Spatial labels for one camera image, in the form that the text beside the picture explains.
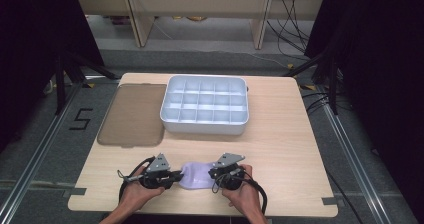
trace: hand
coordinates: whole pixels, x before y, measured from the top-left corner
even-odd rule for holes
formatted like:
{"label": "hand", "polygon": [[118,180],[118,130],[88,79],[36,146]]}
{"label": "hand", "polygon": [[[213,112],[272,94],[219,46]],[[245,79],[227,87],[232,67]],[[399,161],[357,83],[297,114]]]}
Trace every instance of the hand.
{"label": "hand", "polygon": [[[141,166],[133,176],[140,175],[143,169],[144,167]],[[135,211],[140,210],[150,199],[159,196],[164,191],[164,187],[147,189],[143,187],[139,181],[130,182],[127,184],[118,206],[100,223],[122,223]]]}
{"label": "hand", "polygon": [[[240,165],[245,172],[252,176],[252,166]],[[267,220],[261,211],[258,191],[246,182],[242,182],[241,186],[234,191],[222,189],[222,195],[230,200],[229,206],[234,206],[241,214],[246,216],[252,224],[265,224]]]}

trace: person's right hand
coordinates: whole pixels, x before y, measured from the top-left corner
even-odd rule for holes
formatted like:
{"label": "person's right hand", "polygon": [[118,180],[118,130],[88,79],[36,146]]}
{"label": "person's right hand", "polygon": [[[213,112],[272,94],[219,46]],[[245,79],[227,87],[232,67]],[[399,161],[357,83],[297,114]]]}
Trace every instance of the person's right hand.
{"label": "person's right hand", "polygon": [[[245,172],[252,176],[252,166],[243,165]],[[252,224],[266,224],[267,220],[261,211],[261,203],[258,191],[246,182],[242,182],[241,186],[234,191],[222,189],[222,195],[230,200],[229,206],[234,206],[241,214],[243,214]]]}

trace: gray carpet floor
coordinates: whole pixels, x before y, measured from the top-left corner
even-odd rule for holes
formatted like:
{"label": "gray carpet floor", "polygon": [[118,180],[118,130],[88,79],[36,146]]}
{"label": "gray carpet floor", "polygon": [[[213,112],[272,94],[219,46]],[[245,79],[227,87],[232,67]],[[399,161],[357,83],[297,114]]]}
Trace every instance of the gray carpet floor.
{"label": "gray carpet floor", "polygon": [[[287,64],[298,66],[303,63],[301,60],[275,54],[252,56],[223,52],[112,50],[103,50],[101,54],[108,70],[120,75],[126,72],[153,72],[281,76],[288,71]],[[97,75],[89,69],[83,71],[86,75]],[[314,68],[311,68],[299,74],[296,77],[299,85],[311,85],[310,77],[313,71]],[[101,220],[105,213],[73,212],[67,208],[67,201],[69,191],[78,179],[116,86],[116,82],[104,80],[97,81],[92,88],[79,90],[12,223],[98,223]],[[301,90],[302,95],[314,92]],[[319,96],[305,97],[305,108],[318,98]],[[355,111],[350,107],[349,100],[341,95],[338,96],[337,103],[339,118],[393,223],[417,223],[384,164],[370,151],[372,144]],[[14,181],[24,171],[54,117],[55,105],[54,92],[40,99],[27,125],[21,130],[21,138],[10,143],[0,154],[0,200],[5,200]],[[90,122],[85,130],[71,130],[72,127],[82,125],[74,121],[81,108],[92,109],[81,116],[90,119]],[[324,109],[321,107],[311,111],[309,119],[324,165],[342,188],[338,189],[334,182],[330,181],[338,199],[339,214],[335,218],[278,217],[272,218],[272,223],[359,223],[352,208],[343,199],[341,191],[353,204],[363,223],[376,223]],[[196,219],[199,217],[164,218],[137,215],[134,218],[142,218],[143,223],[189,223],[187,218],[194,220],[193,223],[205,223]],[[229,223],[229,220],[216,219],[215,223]]]}

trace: wooden tabletop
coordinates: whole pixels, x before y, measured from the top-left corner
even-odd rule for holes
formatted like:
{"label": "wooden tabletop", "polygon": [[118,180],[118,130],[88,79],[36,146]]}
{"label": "wooden tabletop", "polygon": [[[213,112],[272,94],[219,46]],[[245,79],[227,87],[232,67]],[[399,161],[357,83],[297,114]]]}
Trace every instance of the wooden tabletop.
{"label": "wooden tabletop", "polygon": [[[127,73],[120,82],[166,84],[170,74]],[[144,159],[164,153],[171,171],[186,162],[214,162],[225,152],[244,155],[253,178],[268,195],[267,216],[334,217],[336,205],[297,83],[290,77],[243,76],[248,87],[249,121],[240,136],[170,133],[155,147],[93,147],[76,184],[84,195],[72,195],[75,211],[112,211],[122,179]],[[149,201],[141,213],[240,215],[228,199],[210,189],[185,190],[177,183]]]}

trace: white compartment box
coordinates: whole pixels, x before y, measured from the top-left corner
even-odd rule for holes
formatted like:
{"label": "white compartment box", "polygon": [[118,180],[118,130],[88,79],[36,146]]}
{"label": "white compartment box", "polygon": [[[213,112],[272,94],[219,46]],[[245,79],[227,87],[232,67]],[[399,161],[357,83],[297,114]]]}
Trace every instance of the white compartment box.
{"label": "white compartment box", "polygon": [[230,76],[175,75],[160,117],[170,132],[240,135],[249,120],[246,82]]}

